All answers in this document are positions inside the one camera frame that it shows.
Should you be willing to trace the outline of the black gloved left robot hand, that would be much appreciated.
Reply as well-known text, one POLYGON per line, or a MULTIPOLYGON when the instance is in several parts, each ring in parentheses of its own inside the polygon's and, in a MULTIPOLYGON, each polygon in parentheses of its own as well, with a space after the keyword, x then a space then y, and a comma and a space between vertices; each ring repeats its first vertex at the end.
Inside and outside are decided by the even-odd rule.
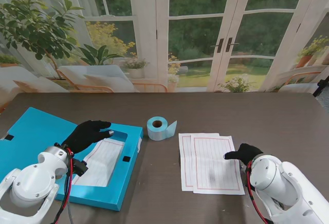
POLYGON ((75 130, 62 142, 61 147, 69 148, 71 152, 77 154, 88 148, 92 143, 97 143, 111 135, 108 130, 110 122, 88 120, 79 124, 75 130))

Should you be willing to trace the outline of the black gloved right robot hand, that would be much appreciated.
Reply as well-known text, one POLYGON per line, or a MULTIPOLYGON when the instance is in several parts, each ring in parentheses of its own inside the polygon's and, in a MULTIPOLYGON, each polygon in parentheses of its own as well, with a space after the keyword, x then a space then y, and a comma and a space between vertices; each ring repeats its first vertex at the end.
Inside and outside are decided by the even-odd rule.
POLYGON ((224 155, 224 159, 239 160, 245 166, 247 166, 249 162, 251 162, 256 156, 262 153, 263 152, 257 147, 249 145, 247 143, 242 143, 237 151, 227 152, 224 155))

